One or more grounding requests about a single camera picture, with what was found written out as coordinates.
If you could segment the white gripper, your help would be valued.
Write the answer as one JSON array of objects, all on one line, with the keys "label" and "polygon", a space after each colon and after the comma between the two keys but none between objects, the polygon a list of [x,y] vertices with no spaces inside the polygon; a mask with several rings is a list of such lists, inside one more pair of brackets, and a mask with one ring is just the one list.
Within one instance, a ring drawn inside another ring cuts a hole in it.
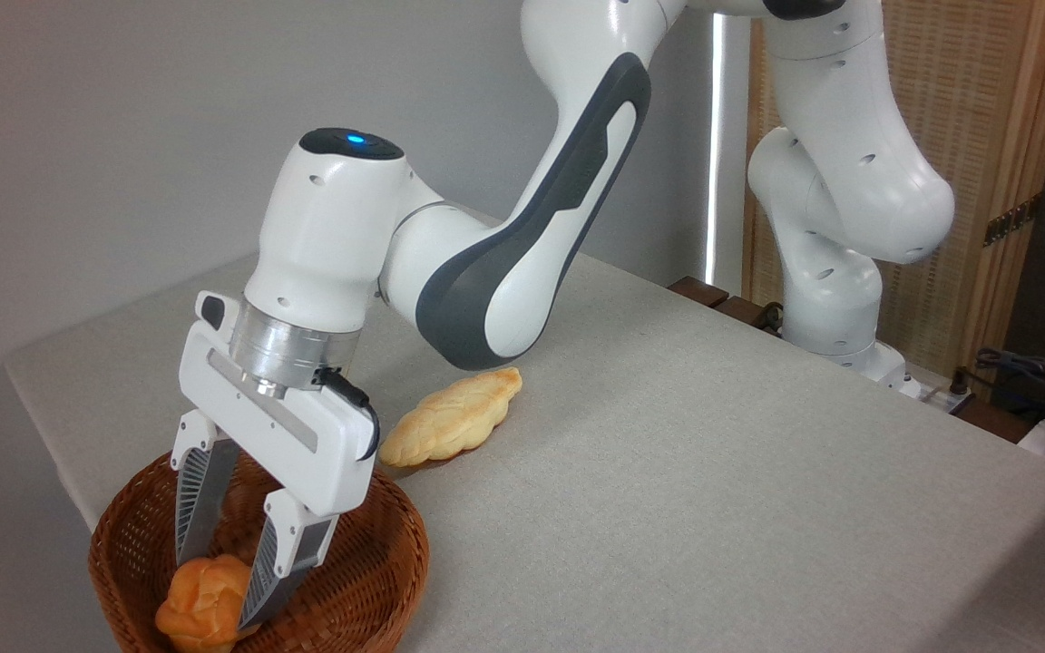
[{"label": "white gripper", "polygon": [[328,387],[289,389],[281,398],[259,393],[230,356],[239,310],[231,297],[198,294],[179,379],[199,410],[180,417],[169,462],[177,472],[178,566],[209,554],[241,450],[283,487],[265,500],[238,623],[250,629],[286,607],[324,562],[336,515],[364,502],[380,427],[368,409]]}]

